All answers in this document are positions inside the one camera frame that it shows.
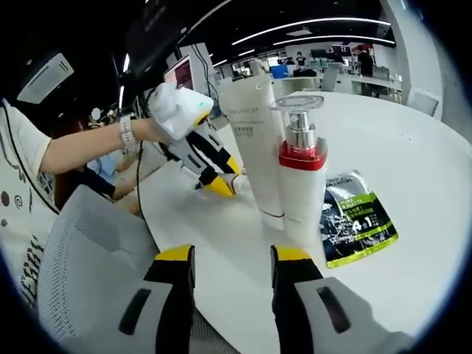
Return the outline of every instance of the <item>printed shirt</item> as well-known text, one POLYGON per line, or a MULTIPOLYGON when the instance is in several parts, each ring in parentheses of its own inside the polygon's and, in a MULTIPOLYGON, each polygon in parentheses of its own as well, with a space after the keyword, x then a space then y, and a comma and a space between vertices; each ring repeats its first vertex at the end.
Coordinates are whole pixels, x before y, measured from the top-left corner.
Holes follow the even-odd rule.
POLYGON ((56 214, 36 194, 25 173, 37 181, 50 140, 18 109, 6 100, 0 102, 0 250, 18 292, 32 308, 44 246, 56 214), (13 149, 4 107, 25 170, 13 149))

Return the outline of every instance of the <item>desk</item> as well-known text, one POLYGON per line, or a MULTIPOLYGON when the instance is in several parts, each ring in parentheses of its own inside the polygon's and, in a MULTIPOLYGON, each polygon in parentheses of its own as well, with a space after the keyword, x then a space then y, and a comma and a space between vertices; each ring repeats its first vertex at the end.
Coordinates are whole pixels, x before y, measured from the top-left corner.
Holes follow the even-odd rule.
MULTIPOLYGON (((388 330, 417 336, 442 310, 468 250, 471 146, 404 105, 317 94, 325 98, 317 128, 327 137, 329 174, 359 170, 399 239, 334 269, 326 267, 321 241, 307 251, 325 277, 365 298, 388 330)), ((222 133, 237 154, 229 127, 222 133)), ((193 185, 174 163, 143 182, 143 212, 155 241, 161 249, 195 245, 196 305, 231 345, 244 354, 278 353, 269 246, 286 243, 283 233, 262 225, 250 197, 203 195, 193 185)))
POLYGON ((401 91, 401 82, 400 81, 391 81, 391 80, 382 80, 376 77, 367 77, 367 76, 358 76, 351 74, 343 74, 338 77, 343 78, 347 77, 349 80, 356 83, 370 83, 377 86, 388 87, 389 89, 401 91))

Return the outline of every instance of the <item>white cosmetic tube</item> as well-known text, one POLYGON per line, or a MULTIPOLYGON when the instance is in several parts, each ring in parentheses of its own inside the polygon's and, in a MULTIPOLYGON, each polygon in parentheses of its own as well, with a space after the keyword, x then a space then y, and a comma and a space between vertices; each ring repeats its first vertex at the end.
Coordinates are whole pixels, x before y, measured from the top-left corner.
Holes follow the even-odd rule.
POLYGON ((275 119, 270 111, 274 101, 267 75, 233 82, 220 93, 221 110, 231 123, 263 223, 283 230, 277 147, 284 136, 281 119, 275 119))

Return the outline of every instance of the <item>ceiling light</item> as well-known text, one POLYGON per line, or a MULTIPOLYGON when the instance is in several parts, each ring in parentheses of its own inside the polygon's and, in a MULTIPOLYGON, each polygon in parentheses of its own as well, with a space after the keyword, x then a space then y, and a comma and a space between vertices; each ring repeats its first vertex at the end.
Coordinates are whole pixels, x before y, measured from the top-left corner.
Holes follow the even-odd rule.
POLYGON ((238 54, 237 56, 238 56, 238 57, 242 57, 243 55, 246 55, 246 54, 249 54, 249 53, 252 53, 252 52, 255 52, 255 51, 256 51, 256 49, 251 49, 251 50, 248 50, 247 52, 238 54))
POLYGON ((218 65, 221 65, 221 64, 223 64, 223 63, 225 63, 225 62, 227 62, 227 61, 228 61, 227 59, 222 60, 222 61, 220 61, 219 63, 216 63, 213 67, 218 66, 218 65))
POLYGON ((247 41, 248 39, 257 37, 258 35, 264 35, 266 33, 272 32, 272 31, 277 31, 282 28, 287 28, 287 27, 292 27, 292 26, 298 26, 300 24, 312 24, 315 22, 327 22, 327 21, 356 21, 356 22, 370 22, 372 24, 383 24, 385 26, 390 26, 389 22, 385 21, 379 21, 379 20, 371 20, 369 18, 356 18, 356 17, 328 17, 328 18, 315 18, 313 20, 306 20, 306 21, 300 21, 300 22, 294 22, 292 24, 284 24, 282 26, 266 29, 265 31, 255 33, 253 35, 249 35, 243 39, 240 39, 239 41, 235 41, 234 43, 231 43, 232 46, 235 46, 236 44, 239 44, 241 42, 247 41))
POLYGON ((123 65, 123 72, 126 72, 126 70, 128 70, 129 65, 130 65, 130 56, 127 54, 125 56, 125 64, 123 65))
POLYGON ((119 101, 118 101, 118 108, 121 109, 123 104, 123 93, 125 92, 125 87, 121 86, 119 88, 119 101))
POLYGON ((307 39, 324 39, 324 38, 357 38, 357 39, 368 39, 371 41, 379 41, 379 42, 384 42, 388 44, 395 44, 394 41, 388 41, 387 39, 364 37, 363 35, 318 35, 316 37, 297 38, 297 39, 291 39, 288 41, 277 42, 277 43, 274 43, 274 45, 278 46, 279 44, 286 44, 286 43, 297 42, 297 41, 306 41, 307 39))

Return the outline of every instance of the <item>wristwatch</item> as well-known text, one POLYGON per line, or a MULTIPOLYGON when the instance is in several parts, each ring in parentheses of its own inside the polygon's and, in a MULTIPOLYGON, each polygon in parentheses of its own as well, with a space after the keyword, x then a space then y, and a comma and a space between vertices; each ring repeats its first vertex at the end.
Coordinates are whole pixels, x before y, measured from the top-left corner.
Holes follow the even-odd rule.
POLYGON ((136 144, 136 139, 134 139, 133 131, 131 130, 131 116, 123 117, 119 120, 119 129, 125 146, 136 144))

